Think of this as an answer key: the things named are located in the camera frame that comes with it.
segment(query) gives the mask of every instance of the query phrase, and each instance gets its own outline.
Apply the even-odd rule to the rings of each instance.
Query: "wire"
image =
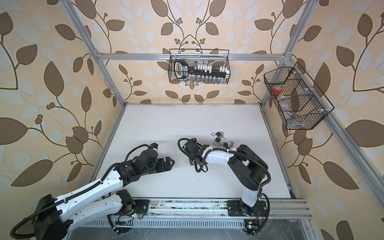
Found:
[[[270,212],[269,198],[267,197],[267,195],[265,193],[262,193],[261,196],[264,196],[265,200],[266,200],[266,204],[267,204],[266,216],[265,216],[263,223],[260,225],[260,227],[258,229],[256,229],[255,231],[253,231],[253,235],[256,235],[264,227],[264,225],[266,224],[266,221],[268,220],[268,217],[269,217],[269,212]]]
[[[197,163],[196,163],[196,161],[194,160],[194,158],[193,158],[191,155],[189,155],[186,151],[184,151],[184,149],[181,148],[181,146],[180,146],[180,142],[181,142],[182,140],[187,140],[187,141],[192,141],[192,140],[189,139],[189,138],[180,138],[180,139],[177,141],[177,146],[179,147],[180,151],[182,151],[185,155],[187,155],[188,158],[190,158],[190,159],[193,160],[194,165],[195,165],[195,171],[196,171],[196,172],[201,172],[201,171],[203,171],[203,172],[208,172],[208,166],[207,166],[207,164],[205,163],[205,161],[203,161],[202,163],[200,163],[200,168],[199,168],[199,169],[197,168]]]
[[[129,155],[130,155],[131,153],[133,153],[133,151],[135,151],[135,150],[137,150],[137,149],[139,149],[139,148],[141,148],[141,147],[147,147],[147,148],[150,148],[148,144],[142,144],[142,145],[140,145],[140,146],[137,146],[137,147],[135,147],[134,149],[132,149],[132,150],[127,154],[127,156],[125,157],[125,160],[124,160],[124,161],[125,161],[125,162],[128,161],[128,157],[129,157]]]
[[[93,184],[92,186],[90,186],[90,187],[84,189],[83,191],[80,191],[80,192],[78,192],[78,193],[76,193],[76,194],[73,194],[73,195],[71,195],[71,196],[69,196],[69,197],[67,197],[67,198],[65,198],[65,199],[62,199],[62,200],[60,200],[60,201],[58,201],[58,202],[55,202],[55,203],[53,203],[53,204],[51,204],[51,205],[49,205],[49,206],[46,206],[46,207],[42,208],[40,211],[37,211],[37,212],[35,212],[34,214],[32,214],[32,215],[30,215],[30,216],[24,218],[21,222],[19,222],[19,223],[18,223],[16,226],[14,226],[14,228],[11,230],[11,232],[10,232],[10,234],[9,234],[10,237],[11,237],[11,238],[15,238],[15,239],[22,239],[22,238],[31,238],[31,237],[34,237],[34,236],[35,236],[34,233],[30,233],[30,234],[17,234],[16,231],[17,231],[22,225],[24,225],[26,222],[28,222],[29,220],[31,220],[31,219],[37,217],[38,215],[40,215],[40,214],[42,214],[42,213],[45,213],[45,212],[47,212],[47,211],[49,211],[49,210],[55,208],[56,206],[58,206],[58,205],[60,205],[60,204],[62,204],[62,203],[67,203],[69,200],[71,200],[71,199],[73,199],[73,198],[75,198],[75,197],[78,197],[78,196],[80,196],[80,195],[82,195],[82,194],[84,194],[84,193],[86,193],[86,192],[88,192],[88,191],[94,189],[95,187],[97,187],[98,185],[100,185],[100,184],[102,183],[102,181],[104,181],[104,179],[107,177],[108,173],[109,173],[109,172],[112,170],[112,168],[113,168],[114,166],[116,166],[116,165],[119,165],[119,163],[114,163],[114,164],[112,164],[112,165],[108,168],[108,170],[105,172],[104,176],[101,178],[101,181],[98,181],[98,182],[96,182],[95,184]]]

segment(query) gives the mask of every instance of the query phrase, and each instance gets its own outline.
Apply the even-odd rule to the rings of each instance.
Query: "wire basket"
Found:
[[[311,130],[334,109],[309,75],[314,87],[309,87],[304,82],[300,76],[302,70],[303,67],[296,63],[293,68],[280,67],[264,74],[265,86],[287,130]],[[324,106],[314,91],[324,96],[331,107]]]
[[[222,49],[170,49],[169,82],[228,84],[228,55]]]

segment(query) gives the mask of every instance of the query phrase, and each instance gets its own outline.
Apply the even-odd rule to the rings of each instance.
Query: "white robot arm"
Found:
[[[146,146],[140,156],[128,161],[129,155],[139,147]],[[11,231],[12,238],[31,238],[36,240],[61,240],[67,232],[84,223],[109,214],[136,215],[138,208],[126,189],[104,198],[104,195],[119,190],[127,184],[139,180],[143,175],[170,171],[175,163],[170,157],[157,158],[153,150],[157,144],[140,145],[133,149],[124,162],[115,163],[99,179],[76,189],[75,191],[53,198],[51,194],[40,199],[34,214],[23,219]],[[32,224],[34,233],[18,234],[17,230],[24,224]]]
[[[183,140],[187,142],[181,146],[180,141]],[[207,164],[212,163],[228,165],[232,169],[244,186],[243,195],[239,201],[241,207],[241,209],[238,210],[239,212],[242,212],[246,216],[256,215],[258,212],[256,206],[258,199],[260,199],[261,196],[266,198],[268,205],[266,218],[256,230],[251,230],[254,234],[260,231],[265,225],[269,215],[269,200],[267,195],[262,193],[263,186],[271,181],[267,164],[246,145],[240,145],[236,149],[223,149],[209,145],[201,145],[195,138],[181,138],[177,144],[179,149],[188,156],[190,164],[195,166],[196,172],[207,172]]]

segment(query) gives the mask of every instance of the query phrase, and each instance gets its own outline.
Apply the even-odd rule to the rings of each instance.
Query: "tool holder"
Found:
[[[309,75],[313,86],[304,82],[304,73],[305,69],[296,63],[292,68],[280,67],[264,74],[265,86],[287,130],[311,130],[334,109]],[[330,107],[316,96],[326,100]]]
[[[231,75],[229,50],[170,49],[169,82],[228,84]]]

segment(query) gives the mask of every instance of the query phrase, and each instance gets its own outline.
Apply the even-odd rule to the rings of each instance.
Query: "wall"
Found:
[[[303,0],[74,0],[100,52],[161,53],[163,48],[283,53]]]
[[[0,238],[10,239],[41,197],[86,183],[120,107],[57,1],[1,0],[0,23]]]
[[[240,65],[233,61],[228,84],[170,83],[165,61],[146,61],[145,65],[135,61],[109,62],[108,69],[128,103],[259,103],[266,91],[262,76],[276,67],[273,61],[247,61]]]
[[[326,123],[310,131],[287,131],[271,106],[265,107],[268,119],[318,234],[324,240],[382,239],[384,208]]]
[[[340,0],[318,5],[294,51],[382,176],[383,11],[384,2],[380,0]]]
[[[73,4],[100,52],[219,48],[230,53],[263,54],[284,52],[305,2],[115,0],[93,4],[91,0],[76,0]],[[262,75],[277,66],[274,61],[232,61],[229,84],[221,85],[171,84],[166,61],[105,64],[128,103],[187,104],[258,103],[266,90]]]
[[[320,0],[293,57],[381,174],[383,7],[378,0]],[[324,121],[310,131],[287,131],[275,105],[265,109],[319,234],[325,240],[382,239],[384,208]]]

